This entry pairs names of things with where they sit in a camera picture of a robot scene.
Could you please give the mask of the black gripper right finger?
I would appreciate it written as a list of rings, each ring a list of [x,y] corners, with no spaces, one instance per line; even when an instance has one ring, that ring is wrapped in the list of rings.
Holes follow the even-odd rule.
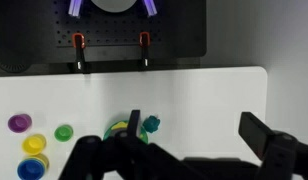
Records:
[[[262,161],[255,180],[308,180],[308,144],[283,131],[270,129],[251,112],[242,112],[238,133]]]

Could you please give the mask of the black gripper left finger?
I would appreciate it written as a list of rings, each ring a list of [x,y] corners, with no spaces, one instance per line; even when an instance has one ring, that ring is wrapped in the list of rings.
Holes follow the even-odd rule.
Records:
[[[124,180],[207,180],[156,144],[137,137],[140,111],[132,110],[126,130],[102,140],[83,136],[76,144],[58,180],[103,180],[116,171]]]

